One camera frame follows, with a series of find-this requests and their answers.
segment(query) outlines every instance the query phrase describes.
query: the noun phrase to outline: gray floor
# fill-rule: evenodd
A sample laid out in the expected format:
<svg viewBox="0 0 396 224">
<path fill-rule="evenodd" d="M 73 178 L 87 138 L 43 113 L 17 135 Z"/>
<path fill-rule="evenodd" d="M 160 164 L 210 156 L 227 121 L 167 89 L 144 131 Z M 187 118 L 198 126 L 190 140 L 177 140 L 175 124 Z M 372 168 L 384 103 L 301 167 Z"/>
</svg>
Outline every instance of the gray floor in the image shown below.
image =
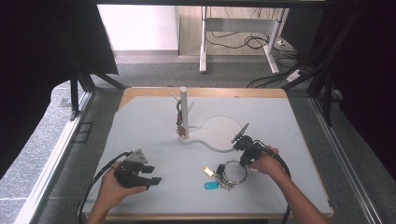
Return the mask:
<svg viewBox="0 0 396 224">
<path fill-rule="evenodd" d="M 269 75 L 269 66 L 260 57 L 209 58 L 208 72 L 199 74 L 197 58 L 175 55 L 149 57 L 128 63 L 134 57 L 119 59 L 116 80 L 129 86 L 246 87 L 249 81 Z M 94 175 L 105 147 L 111 120 L 122 91 L 94 78 L 99 87 L 89 101 L 82 122 L 92 124 L 86 143 L 71 144 L 46 192 L 33 223 L 77 223 L 78 202 Z M 303 83 L 288 91 L 290 104 L 311 150 L 314 162 L 329 194 L 334 216 L 332 223 L 369 223 L 320 125 Z M 52 102 L 35 134 L 0 181 L 0 220 L 12 223 L 28 197 L 50 152 L 69 119 L 70 108 L 62 105 L 69 98 L 68 83 L 57 87 Z M 396 223 L 396 185 L 374 152 L 365 144 L 339 110 L 332 105 L 332 123 L 350 162 L 366 188 L 383 223 Z"/>
</svg>

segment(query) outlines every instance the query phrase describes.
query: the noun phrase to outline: black cable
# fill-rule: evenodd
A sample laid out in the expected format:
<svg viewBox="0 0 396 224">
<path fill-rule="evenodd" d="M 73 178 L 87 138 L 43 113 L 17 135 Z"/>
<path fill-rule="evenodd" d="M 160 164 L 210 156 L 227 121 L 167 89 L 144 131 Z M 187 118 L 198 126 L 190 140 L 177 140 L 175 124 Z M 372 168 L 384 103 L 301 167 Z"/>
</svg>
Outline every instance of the black cable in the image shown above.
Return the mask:
<svg viewBox="0 0 396 224">
<path fill-rule="evenodd" d="M 274 18 L 275 10 L 276 10 L 276 7 L 274 7 L 274 11 L 273 11 L 273 15 L 271 16 L 271 19 Z"/>
<path fill-rule="evenodd" d="M 285 79 L 286 77 L 288 77 L 290 74 L 284 73 L 284 74 L 280 74 L 277 77 L 273 77 L 272 79 L 262 83 L 261 85 L 256 86 L 255 88 L 260 88 L 260 87 L 266 87 L 268 84 L 270 83 L 275 83 L 272 88 L 274 86 L 276 86 L 279 82 L 281 82 L 283 79 Z"/>
<path fill-rule="evenodd" d="M 262 14 L 262 7 L 259 9 L 259 15 L 257 16 L 257 19 L 260 18 L 260 15 Z"/>
<path fill-rule="evenodd" d="M 215 35 L 215 34 L 213 33 L 213 31 L 212 31 L 211 33 L 212 33 L 213 37 L 215 37 L 215 38 L 223 38 L 223 37 L 226 37 L 226 36 L 229 36 L 229 35 L 236 35 L 236 34 L 239 34 L 239 32 L 233 32 L 233 33 L 230 33 L 230 34 L 227 34 L 227 35 Z"/>
<path fill-rule="evenodd" d="M 254 36 L 254 35 L 250 35 L 250 36 L 246 37 L 246 38 L 245 38 L 245 43 L 244 43 L 243 45 L 237 46 L 237 47 L 227 46 L 227 45 L 223 45 L 223 44 L 219 44 L 219 43 L 214 43 L 214 42 L 208 40 L 207 38 L 206 38 L 206 41 L 207 41 L 209 44 L 211 44 L 211 45 L 218 45 L 218 46 L 222 46 L 222 47 L 227 48 L 227 49 L 240 49 L 240 48 L 242 48 L 242 47 L 244 47 L 244 46 L 248 46 L 248 47 L 251 48 L 251 49 L 261 49 L 261 48 L 267 43 L 267 40 L 265 40 L 264 38 L 259 37 L 259 36 Z M 258 42 L 260 45 L 259 45 L 258 47 L 254 47 L 254 46 L 252 46 L 252 45 L 250 44 L 250 41 L 256 41 L 256 42 Z"/>
<path fill-rule="evenodd" d="M 270 155 L 272 158 L 276 159 L 277 161 L 280 162 L 282 165 L 283 169 L 285 170 L 286 174 L 291 178 L 290 170 L 288 165 L 280 158 L 279 154 L 276 154 L 271 148 L 269 148 L 267 145 L 265 145 L 262 141 L 260 140 L 255 140 L 254 143 L 260 143 L 262 146 L 262 151 Z"/>
<path fill-rule="evenodd" d="M 88 195 L 90 194 L 90 191 L 93 187 L 93 185 L 98 181 L 98 179 L 105 173 L 105 171 L 107 171 L 112 164 L 114 164 L 114 162 L 116 162 L 116 160 L 118 160 L 119 158 L 123 157 L 123 156 L 129 156 L 131 155 L 132 152 L 123 152 L 120 155 L 118 155 L 116 158 L 114 158 L 113 160 L 111 160 L 108 164 L 106 164 L 101 171 L 99 171 L 96 176 L 93 178 L 93 180 L 91 181 L 90 185 L 87 187 L 87 189 L 85 190 L 84 196 L 81 199 L 81 202 L 78 205 L 78 212 L 77 212 L 77 217 L 78 217 L 78 222 L 80 224 L 84 224 L 84 221 L 82 220 L 82 209 L 84 207 L 85 202 L 87 202 L 87 198 Z"/>
<path fill-rule="evenodd" d="M 229 15 L 228 12 L 227 12 L 227 7 L 224 7 L 224 11 L 225 11 L 225 13 L 227 14 L 228 18 L 230 18 L 230 15 Z"/>
<path fill-rule="evenodd" d="M 258 7 L 256 7 L 255 9 L 254 9 L 254 11 L 251 13 L 251 15 L 250 15 L 250 18 L 253 16 L 253 14 L 257 11 L 257 9 L 259 9 Z"/>
<path fill-rule="evenodd" d="M 274 77 L 280 77 L 280 76 L 283 76 L 283 74 L 280 74 L 280 75 L 273 75 L 273 76 L 271 76 L 271 77 L 260 77 L 260 78 L 254 79 L 253 81 L 251 81 L 251 82 L 249 82 L 249 83 L 247 84 L 247 88 L 249 88 L 249 86 L 250 86 L 251 84 L 255 83 L 255 82 L 258 82 L 258 81 L 261 81 L 261 80 L 265 80 L 265 79 L 274 78 Z"/>
<path fill-rule="evenodd" d="M 275 47 L 273 47 L 274 51 L 278 51 L 278 52 L 287 52 L 287 53 L 298 53 L 298 51 L 296 50 L 286 50 L 286 49 L 277 49 Z"/>
</svg>

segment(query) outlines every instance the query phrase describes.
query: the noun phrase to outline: white tabletop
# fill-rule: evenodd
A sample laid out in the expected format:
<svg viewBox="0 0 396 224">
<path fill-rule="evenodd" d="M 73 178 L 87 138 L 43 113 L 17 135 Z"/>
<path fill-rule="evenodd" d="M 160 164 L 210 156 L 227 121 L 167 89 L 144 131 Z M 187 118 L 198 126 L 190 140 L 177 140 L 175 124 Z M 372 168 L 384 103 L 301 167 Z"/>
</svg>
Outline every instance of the white tabletop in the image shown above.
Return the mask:
<svg viewBox="0 0 396 224">
<path fill-rule="evenodd" d="M 234 118 L 253 139 L 279 148 L 279 155 L 290 168 L 294 183 L 326 216 L 332 215 L 327 195 L 300 127 L 287 98 L 189 97 L 194 105 L 190 126 L 223 115 Z M 272 179 L 249 170 L 247 180 L 226 189 L 205 189 L 214 181 L 202 168 L 216 170 L 228 160 L 239 160 L 242 152 L 219 153 L 199 143 L 181 144 L 176 133 L 176 100 L 171 96 L 136 96 L 115 115 L 106 148 L 97 172 L 124 151 L 142 148 L 152 174 L 163 180 L 148 191 L 127 197 L 109 216 L 117 219 L 191 219 L 219 217 L 282 217 L 287 203 Z M 84 212 L 89 213 L 99 189 L 89 195 Z"/>
</svg>

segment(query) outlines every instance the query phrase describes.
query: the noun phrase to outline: black curtain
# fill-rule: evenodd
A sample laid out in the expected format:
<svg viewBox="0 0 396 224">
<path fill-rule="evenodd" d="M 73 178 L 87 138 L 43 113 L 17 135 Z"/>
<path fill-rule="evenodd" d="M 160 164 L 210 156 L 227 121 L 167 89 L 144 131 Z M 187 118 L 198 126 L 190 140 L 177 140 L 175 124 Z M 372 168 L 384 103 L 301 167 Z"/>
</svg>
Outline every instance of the black curtain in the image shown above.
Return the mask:
<svg viewBox="0 0 396 224">
<path fill-rule="evenodd" d="M 2 177 L 42 119 L 54 87 L 79 67 L 85 74 L 118 70 L 96 5 L 2 1 L 0 56 Z"/>
<path fill-rule="evenodd" d="M 344 96 L 341 109 L 394 179 L 395 30 L 392 7 L 384 1 L 369 1 L 332 67 L 335 86 Z"/>
</svg>

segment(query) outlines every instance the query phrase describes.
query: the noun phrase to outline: white rod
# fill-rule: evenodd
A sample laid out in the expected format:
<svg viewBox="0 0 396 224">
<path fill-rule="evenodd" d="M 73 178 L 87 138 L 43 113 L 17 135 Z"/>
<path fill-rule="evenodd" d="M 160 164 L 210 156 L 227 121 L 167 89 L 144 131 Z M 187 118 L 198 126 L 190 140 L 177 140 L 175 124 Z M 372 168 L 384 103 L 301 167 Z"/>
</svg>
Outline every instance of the white rod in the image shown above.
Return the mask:
<svg viewBox="0 0 396 224">
<path fill-rule="evenodd" d="M 206 9 L 202 7 L 202 39 L 201 39 L 201 52 L 206 52 Z"/>
<path fill-rule="evenodd" d="M 272 49 L 274 47 L 277 32 L 279 31 L 280 24 L 282 23 L 283 14 L 285 12 L 285 8 L 280 8 L 279 12 L 277 13 L 276 23 L 274 25 L 273 32 L 271 33 L 270 43 L 268 43 L 268 53 L 271 54 Z"/>
<path fill-rule="evenodd" d="M 189 108 L 187 102 L 187 88 L 180 87 L 181 116 L 183 118 L 183 128 L 186 130 L 186 136 L 189 138 Z"/>
</svg>

